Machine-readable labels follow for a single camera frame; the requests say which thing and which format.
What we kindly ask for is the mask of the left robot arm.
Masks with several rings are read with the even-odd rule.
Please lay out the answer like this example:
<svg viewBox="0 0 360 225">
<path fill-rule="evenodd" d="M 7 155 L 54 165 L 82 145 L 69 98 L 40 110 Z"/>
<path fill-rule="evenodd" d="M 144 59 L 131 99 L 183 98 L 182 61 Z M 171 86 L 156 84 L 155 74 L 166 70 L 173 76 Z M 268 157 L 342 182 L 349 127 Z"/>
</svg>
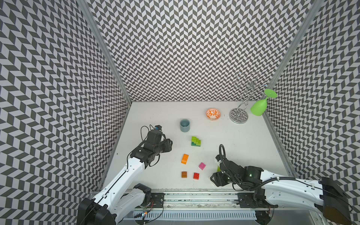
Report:
<svg viewBox="0 0 360 225">
<path fill-rule="evenodd" d="M 115 178 L 92 199 L 81 201 L 76 224 L 117 225 L 134 208 L 146 207 L 151 202 L 151 188 L 139 183 L 130 193 L 126 191 L 156 157 L 170 152 L 172 145 L 160 125 L 149 130 L 146 138 L 128 154 L 125 166 Z"/>
</svg>

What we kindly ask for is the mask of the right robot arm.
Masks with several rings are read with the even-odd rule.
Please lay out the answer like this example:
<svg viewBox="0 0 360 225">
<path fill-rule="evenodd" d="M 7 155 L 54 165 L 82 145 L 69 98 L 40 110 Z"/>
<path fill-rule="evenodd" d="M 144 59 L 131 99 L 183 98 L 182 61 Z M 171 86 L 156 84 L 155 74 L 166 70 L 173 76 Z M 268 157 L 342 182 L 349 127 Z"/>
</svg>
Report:
<svg viewBox="0 0 360 225">
<path fill-rule="evenodd" d="M 352 210 L 348 195 L 332 179 L 302 180 L 282 176 L 260 167 L 241 167 L 224 155 L 215 157 L 219 171 L 210 180 L 217 187 L 238 185 L 238 205 L 241 208 L 276 208 L 290 206 L 306 209 L 334 223 L 350 225 Z"/>
</svg>

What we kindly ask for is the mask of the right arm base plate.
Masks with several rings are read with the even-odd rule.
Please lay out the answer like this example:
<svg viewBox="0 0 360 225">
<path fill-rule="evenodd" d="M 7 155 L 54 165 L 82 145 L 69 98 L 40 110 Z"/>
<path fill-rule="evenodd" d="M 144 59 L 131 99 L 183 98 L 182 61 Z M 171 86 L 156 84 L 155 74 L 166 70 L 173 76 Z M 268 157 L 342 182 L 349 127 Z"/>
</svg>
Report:
<svg viewBox="0 0 360 225">
<path fill-rule="evenodd" d="M 255 193 L 238 193 L 238 202 L 237 204 L 241 208 L 278 208 L 278 205 L 270 204 L 266 200 L 266 196 L 263 194 L 255 194 Z"/>
</svg>

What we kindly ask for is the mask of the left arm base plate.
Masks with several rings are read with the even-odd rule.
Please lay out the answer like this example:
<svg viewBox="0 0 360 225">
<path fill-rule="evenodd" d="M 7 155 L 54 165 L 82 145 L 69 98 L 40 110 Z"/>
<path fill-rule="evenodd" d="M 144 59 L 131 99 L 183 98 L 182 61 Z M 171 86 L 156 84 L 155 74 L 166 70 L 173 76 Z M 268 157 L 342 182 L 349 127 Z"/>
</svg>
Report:
<svg viewBox="0 0 360 225">
<path fill-rule="evenodd" d="M 135 208 L 136 209 L 162 208 L 164 198 L 165 198 L 165 193 L 161 193 L 161 192 L 146 194 L 142 204 L 139 206 L 136 206 Z"/>
</svg>

